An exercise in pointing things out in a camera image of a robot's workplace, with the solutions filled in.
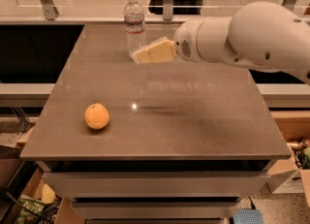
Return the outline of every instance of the orange fruit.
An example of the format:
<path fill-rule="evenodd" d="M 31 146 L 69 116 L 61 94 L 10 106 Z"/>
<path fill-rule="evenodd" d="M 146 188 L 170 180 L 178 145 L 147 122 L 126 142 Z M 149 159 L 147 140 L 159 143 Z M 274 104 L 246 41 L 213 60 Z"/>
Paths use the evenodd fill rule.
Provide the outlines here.
<path fill-rule="evenodd" d="M 109 123 L 109 112 L 100 103 L 87 107 L 84 114 L 86 124 L 92 129 L 101 129 Z"/>

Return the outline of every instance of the clear plastic bottle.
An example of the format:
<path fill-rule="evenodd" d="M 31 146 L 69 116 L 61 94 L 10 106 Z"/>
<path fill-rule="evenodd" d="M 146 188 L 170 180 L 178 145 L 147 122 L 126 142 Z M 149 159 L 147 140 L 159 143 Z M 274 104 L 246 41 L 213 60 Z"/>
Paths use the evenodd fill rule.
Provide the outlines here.
<path fill-rule="evenodd" d="M 128 0 L 124 9 L 129 55 L 145 46 L 144 9 L 138 0 Z"/>

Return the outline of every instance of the box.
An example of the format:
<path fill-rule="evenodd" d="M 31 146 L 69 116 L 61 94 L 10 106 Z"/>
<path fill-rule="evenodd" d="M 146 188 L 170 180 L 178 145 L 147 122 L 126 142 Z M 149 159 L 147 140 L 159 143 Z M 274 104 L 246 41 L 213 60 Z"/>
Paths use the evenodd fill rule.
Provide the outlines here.
<path fill-rule="evenodd" d="M 310 138 L 310 111 L 273 111 L 271 114 L 286 141 Z M 310 207 L 310 170 L 297 167 L 293 152 L 290 159 L 278 160 L 269 173 L 268 186 L 272 193 L 304 193 Z"/>

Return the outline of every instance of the metal table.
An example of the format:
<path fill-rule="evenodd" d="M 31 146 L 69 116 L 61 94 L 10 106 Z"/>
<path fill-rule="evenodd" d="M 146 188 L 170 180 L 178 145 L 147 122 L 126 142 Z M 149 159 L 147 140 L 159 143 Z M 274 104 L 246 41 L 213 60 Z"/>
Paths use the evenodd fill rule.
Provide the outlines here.
<path fill-rule="evenodd" d="M 147 40 L 177 27 L 149 24 Z M 99 131 L 83 119 L 96 102 L 110 114 Z M 115 23 L 85 25 L 21 153 L 86 219 L 230 217 L 289 157 L 247 70 L 135 64 Z"/>

